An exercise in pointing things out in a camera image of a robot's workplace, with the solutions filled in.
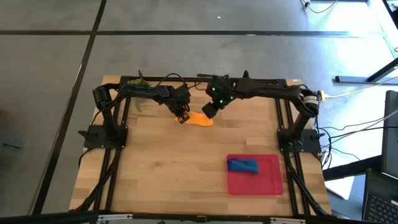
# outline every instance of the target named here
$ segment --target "wooden tabletop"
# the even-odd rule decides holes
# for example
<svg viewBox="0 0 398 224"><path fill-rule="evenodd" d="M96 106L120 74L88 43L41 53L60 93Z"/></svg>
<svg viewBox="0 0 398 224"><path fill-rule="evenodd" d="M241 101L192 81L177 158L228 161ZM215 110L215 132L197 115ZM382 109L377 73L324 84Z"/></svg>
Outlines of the wooden tabletop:
<svg viewBox="0 0 398 224"><path fill-rule="evenodd" d="M105 76L105 83L119 83L120 76ZM290 85L299 80L289 80ZM181 83L164 82L180 86ZM190 107L201 112L211 98L192 88ZM130 104L126 147L121 153L112 211L131 213L206 215L292 215L283 157L279 154L275 100L254 97L235 100L214 118L212 127L180 124L165 105L152 100ZM297 111L292 107L294 117ZM119 112L119 121L123 110ZM95 124L102 124L98 116ZM279 156L284 194L280 196L231 196L226 183L228 154ZM305 183L322 208L331 213L319 161L301 153ZM97 184L104 149L82 159L70 208L76 208ZM104 208L105 186L100 208ZM295 186L298 209L301 195Z"/></svg>

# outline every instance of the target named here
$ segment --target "red tray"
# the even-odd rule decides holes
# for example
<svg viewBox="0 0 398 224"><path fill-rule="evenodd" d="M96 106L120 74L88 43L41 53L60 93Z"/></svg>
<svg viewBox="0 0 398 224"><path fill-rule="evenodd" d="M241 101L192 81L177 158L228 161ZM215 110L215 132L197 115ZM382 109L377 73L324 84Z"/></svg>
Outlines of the red tray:
<svg viewBox="0 0 398 224"><path fill-rule="evenodd" d="M227 161L229 159L255 159L259 166L258 174L227 171L230 195L282 195L284 193L277 155L232 154L226 159Z"/></svg>

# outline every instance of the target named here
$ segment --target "computer monitor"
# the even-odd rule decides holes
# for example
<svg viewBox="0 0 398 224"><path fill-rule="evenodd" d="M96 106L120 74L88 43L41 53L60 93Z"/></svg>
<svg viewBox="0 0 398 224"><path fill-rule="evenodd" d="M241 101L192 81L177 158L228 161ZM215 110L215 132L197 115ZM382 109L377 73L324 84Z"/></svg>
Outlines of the computer monitor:
<svg viewBox="0 0 398 224"><path fill-rule="evenodd" d="M384 115L398 110L398 92L389 90L386 93ZM384 121L384 127L398 126L398 113ZM398 128L383 130L381 171L398 178Z"/></svg>

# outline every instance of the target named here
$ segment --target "laptop keyboard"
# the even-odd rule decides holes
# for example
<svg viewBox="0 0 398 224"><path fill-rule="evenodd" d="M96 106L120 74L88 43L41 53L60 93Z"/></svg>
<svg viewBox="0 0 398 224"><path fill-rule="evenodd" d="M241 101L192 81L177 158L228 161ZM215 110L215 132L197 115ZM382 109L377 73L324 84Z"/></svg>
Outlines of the laptop keyboard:
<svg viewBox="0 0 398 224"><path fill-rule="evenodd" d="M376 194L369 192L364 220L385 224L398 224L398 206Z"/></svg>

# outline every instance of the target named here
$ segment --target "blue sponge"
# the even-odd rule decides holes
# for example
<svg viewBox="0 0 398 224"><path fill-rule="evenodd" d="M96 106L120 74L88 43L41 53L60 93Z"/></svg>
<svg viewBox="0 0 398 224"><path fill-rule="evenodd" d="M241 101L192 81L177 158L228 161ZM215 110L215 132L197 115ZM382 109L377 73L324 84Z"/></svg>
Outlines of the blue sponge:
<svg viewBox="0 0 398 224"><path fill-rule="evenodd" d="M228 159L228 171L259 173L259 166L255 159Z"/></svg>

